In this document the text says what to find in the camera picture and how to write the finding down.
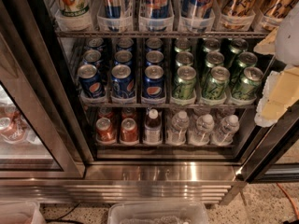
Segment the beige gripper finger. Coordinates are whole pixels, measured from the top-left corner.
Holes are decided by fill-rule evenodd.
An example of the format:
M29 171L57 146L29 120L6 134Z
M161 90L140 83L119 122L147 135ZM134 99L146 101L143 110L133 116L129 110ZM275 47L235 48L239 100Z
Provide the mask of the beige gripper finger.
M299 67L287 66L283 71L271 71L263 87L263 97L256 108L255 123L270 127L299 100Z
M265 39L263 39L253 48L253 51L262 55L274 55L277 32L277 28L271 31Z

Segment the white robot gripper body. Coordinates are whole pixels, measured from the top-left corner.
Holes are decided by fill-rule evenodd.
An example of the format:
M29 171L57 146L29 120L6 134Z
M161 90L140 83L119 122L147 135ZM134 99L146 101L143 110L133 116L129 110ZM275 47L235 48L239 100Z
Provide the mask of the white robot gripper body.
M279 61L287 65L299 66L299 3L278 27L275 54Z

